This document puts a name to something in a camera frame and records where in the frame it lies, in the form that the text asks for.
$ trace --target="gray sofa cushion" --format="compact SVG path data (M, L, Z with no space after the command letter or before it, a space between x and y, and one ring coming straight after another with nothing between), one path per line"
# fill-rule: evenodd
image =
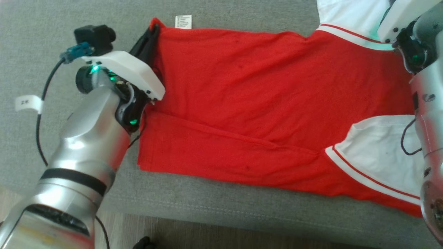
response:
M0 1L0 184L26 193L44 170L35 146L32 111L14 111L14 98L40 95L58 55L74 44L73 30L87 24L115 29L115 49L128 51L159 17L168 26L175 15L193 15L194 28L296 31L318 26L314 0L14 0ZM58 132L83 97L74 77L82 62L62 66L45 101L42 147L49 157ZM371 202L326 198L279 189L139 171L138 145L127 153L103 209L238 228L292 233L383 248L436 247L421 219Z

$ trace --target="cable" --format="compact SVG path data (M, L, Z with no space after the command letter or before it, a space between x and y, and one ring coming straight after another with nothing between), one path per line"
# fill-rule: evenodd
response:
M143 128L140 131L140 134L135 137L135 139L129 144L128 148L130 148L137 140L140 139L141 135L143 135L143 131L146 128L146 113L145 113L145 111L143 111L143 120L145 123L143 125Z
M51 83L52 78L54 77L55 72L57 72L58 68L64 63L65 58L61 58L60 61L55 65L55 67L52 69L51 73L48 76L48 79L46 80L45 87L43 88L42 93L42 102L45 100L46 94L48 92L49 84ZM35 125L35 141L37 143L37 149L39 150L40 157L42 158L43 162L45 163L45 166L48 167L48 161L46 161L45 155L43 154L42 147L40 145L40 121L42 119L42 115L37 115L37 124ZM106 232L106 228L101 222L101 220L95 216L95 219L98 221L98 223L101 226L101 229L103 230L103 234L105 235L106 240L106 248L109 249L109 238L108 233Z
M418 150L416 150L416 151L414 151L414 152L412 152L412 153L409 153L409 152L406 151L406 149L404 148L404 145L403 145L404 136L406 135L406 131L408 130L409 127L411 127L411 125L412 125L415 121L416 121L416 119L412 120L412 121L411 121L411 122L410 122L410 123L404 128L404 130L403 130L403 134L401 135L400 146L401 146L401 149L403 150L403 152L404 152L406 155L408 155L408 156L415 155L415 154L417 154L418 152L420 152L420 151L423 150L422 148L420 148L420 149L418 149Z
M109 249L109 238L108 238L108 233L106 232L106 228L105 225L103 224L103 222L101 222L101 220L95 216L95 219L97 220L97 222L100 224L101 229L103 230L103 234L105 236L105 241L106 241L106 249Z

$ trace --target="white label tag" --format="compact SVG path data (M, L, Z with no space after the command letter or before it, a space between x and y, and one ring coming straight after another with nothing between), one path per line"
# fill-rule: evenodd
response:
M192 29L192 15L175 16L175 27Z
M16 112L23 109L34 109L42 114L43 101L35 95L23 95L16 98Z

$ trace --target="red stripe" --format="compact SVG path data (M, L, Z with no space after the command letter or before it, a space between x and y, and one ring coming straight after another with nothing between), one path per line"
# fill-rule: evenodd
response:
M402 191L399 191L399 190L396 190L396 189L393 189L393 188L391 188L391 187L389 187L389 186L386 186L386 185L384 185L384 184L382 184L381 182L378 182L378 181L376 181L375 179L373 179L373 178L371 178L371 177L369 177L369 176L367 176L367 175L365 175L363 172L361 172L361 171L359 171L358 169L356 169L356 168L354 168L354 166L352 166L336 149L335 149L335 145L332 147L332 150L343 160L343 162L345 162L350 168L352 168L354 171L356 171L358 174L361 174L362 176L364 176L364 177L366 177L367 179L369 179L369 180L371 180L371 181L373 181L373 182L375 182L376 184L378 184L378 185L380 185L380 186L383 186L383 187L385 187L385 188L387 188L387 189L389 189L389 190L392 190L392 191L395 191L395 192L397 192L397 193L399 193L399 194L402 194L402 195L406 195L406 196L409 196L409 197L412 197L412 198L415 198L415 199L419 199L420 200L420 197L418 197L418 196L415 196L415 195L411 195L411 194L408 194L408 193L404 193L404 192L402 192Z
M346 32L346 33L349 33L349 34L351 34L351 35L354 35L354 36L360 37L360 38L362 38L362 39L365 39L365 40L370 41L370 42L373 42L373 43L385 44L385 43L382 43L381 41L377 41L377 40L374 40L374 39L368 38L368 37L366 37L366 36L364 36L364 35L360 35L360 34L354 33L354 32L352 32L352 31L346 30L346 29L344 29L344 28L342 28L342 27L338 27L338 26L334 26L334 25L330 25L330 24L321 24L320 26L333 27L333 28L339 29L339 30L341 30L341 31L344 31L344 32Z

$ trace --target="silver robotic arm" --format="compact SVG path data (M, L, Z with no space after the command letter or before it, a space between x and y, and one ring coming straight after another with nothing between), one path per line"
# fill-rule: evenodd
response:
M423 218L443 245L443 2L397 0L378 34L400 50L410 81L426 167L420 200Z
M82 56L89 64L76 77L86 98L68 118L33 193L1 225L0 249L93 249L96 213L130 134L138 129L145 105L165 93L146 61L158 30L148 30L131 53L111 51L115 33L105 25L76 32L79 45L61 57L69 63Z

